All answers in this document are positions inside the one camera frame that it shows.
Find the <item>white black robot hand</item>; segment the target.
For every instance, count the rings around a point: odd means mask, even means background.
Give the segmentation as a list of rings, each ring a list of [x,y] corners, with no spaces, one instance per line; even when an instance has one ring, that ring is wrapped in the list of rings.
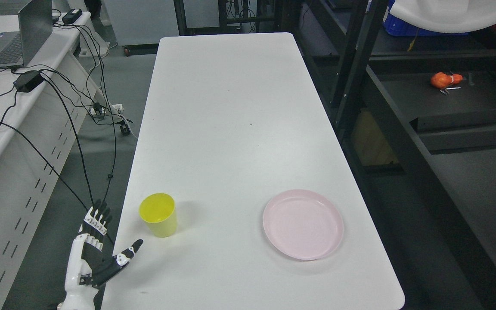
[[[143,239],[138,239],[93,267],[93,255],[102,254],[104,237],[111,221],[110,208],[104,201],[98,199],[87,210],[71,244],[65,275],[65,300],[56,306],[57,310],[94,310],[94,298],[99,290],[129,265],[143,245]]]

